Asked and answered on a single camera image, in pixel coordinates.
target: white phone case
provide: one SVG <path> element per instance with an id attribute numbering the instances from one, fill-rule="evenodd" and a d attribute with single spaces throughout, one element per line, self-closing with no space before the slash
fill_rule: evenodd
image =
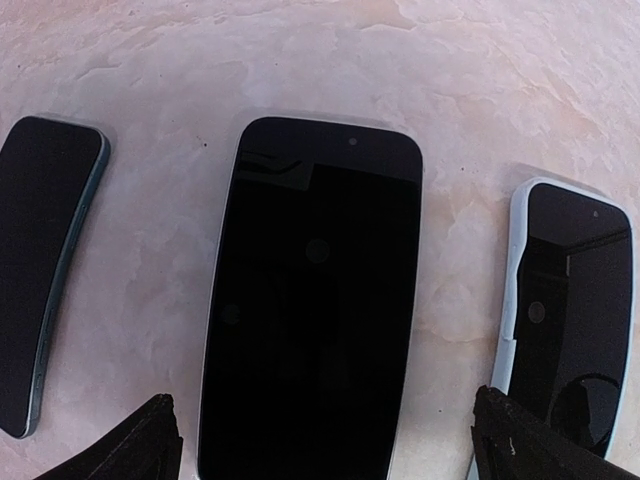
<path id="1" fill-rule="evenodd" d="M 536 177 L 521 184 L 511 197 L 511 211 L 509 218 L 509 250 L 507 254 L 507 275 L 504 286 L 504 300 L 502 303 L 502 321 L 500 324 L 500 333 L 498 336 L 498 347 L 496 351 L 496 359 L 493 365 L 493 375 L 491 377 L 491 386 L 500 389 L 505 394 L 509 393 L 509 385 L 511 383 L 511 372 L 513 370 L 513 362 L 516 354 L 516 340 L 514 339 L 514 330 L 516 326 L 516 314 L 518 311 L 518 267 L 522 260 L 522 254 L 524 253 L 525 246 L 527 244 L 527 225 L 528 225 L 528 203 L 529 194 L 531 189 L 538 184 L 545 183 L 553 185 L 558 188 L 569 190 L 571 192 L 583 195 L 585 197 L 593 198 L 603 203 L 612 205 L 620 209 L 631 225 L 631 220 L 628 213 L 620 205 L 612 202 L 610 199 L 605 198 L 596 193 L 584 190 L 567 183 L 560 182 L 551 178 Z M 631 236 L 633 245 L 633 226 L 631 226 Z M 632 252 L 632 262 L 634 262 L 634 255 Z M 633 306 L 635 302 L 635 262 L 633 263 L 633 276 L 632 276 L 632 289 L 631 289 L 631 312 L 633 315 Z M 620 418 L 621 404 L 624 399 L 624 394 L 627 385 L 627 371 L 629 370 L 629 362 L 631 359 L 631 343 L 633 341 L 633 317 L 629 322 L 629 343 L 627 345 L 627 360 L 622 378 L 622 388 L 620 390 L 620 402 L 618 403 L 618 410 L 616 411 L 615 421 L 613 429 L 611 431 L 611 442 L 607 448 L 605 458 L 609 455 L 611 443 L 615 438 L 616 429 L 618 427 L 618 420 Z M 468 480 L 477 480 L 478 470 L 476 467 L 475 457 L 471 462 L 469 469 Z"/>

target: smartphone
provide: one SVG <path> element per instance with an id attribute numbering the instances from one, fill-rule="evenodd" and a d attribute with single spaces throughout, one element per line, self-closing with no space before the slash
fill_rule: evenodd
<path id="1" fill-rule="evenodd" d="M 49 340 L 80 227 L 109 158 L 98 130 L 36 117 L 0 150 L 0 428 L 36 428 Z"/>
<path id="2" fill-rule="evenodd" d="M 411 332 L 422 157 L 263 118 L 240 139 L 211 300 L 202 480 L 383 480 Z"/>
<path id="3" fill-rule="evenodd" d="M 512 197 L 507 263 L 492 386 L 606 458 L 632 340 L 629 217 L 594 193 L 532 179 Z"/>

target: phone screen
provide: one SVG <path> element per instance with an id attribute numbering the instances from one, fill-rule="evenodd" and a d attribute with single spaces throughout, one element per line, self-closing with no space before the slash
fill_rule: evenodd
<path id="1" fill-rule="evenodd" d="M 527 227 L 509 396 L 604 457 L 628 352 L 629 221 L 613 205 L 538 184 Z"/>
<path id="2" fill-rule="evenodd" d="M 212 297 L 203 480 L 387 478 L 413 314 L 422 160 L 382 130 L 242 135 Z"/>
<path id="3" fill-rule="evenodd" d="M 45 307 L 102 146 L 95 130 L 27 117 L 0 151 L 0 427 L 15 437 L 33 413 Z"/>

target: black smartphone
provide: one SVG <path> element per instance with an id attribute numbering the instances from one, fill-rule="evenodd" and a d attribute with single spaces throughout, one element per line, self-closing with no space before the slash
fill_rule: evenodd
<path id="1" fill-rule="evenodd" d="M 80 227 L 109 157 L 99 131 L 36 117 L 0 150 L 0 428 L 36 428 L 49 338 Z"/>
<path id="2" fill-rule="evenodd" d="M 398 133 L 246 128 L 212 294 L 200 478 L 387 478 L 421 186 L 420 151 Z"/>
<path id="3" fill-rule="evenodd" d="M 509 236 L 492 384 L 604 458 L 633 325 L 629 218 L 606 198 L 535 178 L 513 195 Z"/>

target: marble surface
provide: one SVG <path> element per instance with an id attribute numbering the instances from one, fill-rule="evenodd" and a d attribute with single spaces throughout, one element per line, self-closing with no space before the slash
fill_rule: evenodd
<path id="1" fill-rule="evenodd" d="M 514 188 L 550 172 L 640 225 L 639 20 L 632 0 L 3 2 L 2 140 L 21 116 L 48 114 L 102 128 L 115 148 L 65 291 L 40 426 L 21 441 L 0 433 L 0 478 L 48 470 L 157 392 L 175 397 L 181 478 L 195 478 L 231 152 L 249 117 L 274 111 L 386 125 L 422 149 L 417 314 L 391 478 L 463 478 Z M 636 474 L 639 335 L 611 456 Z"/>

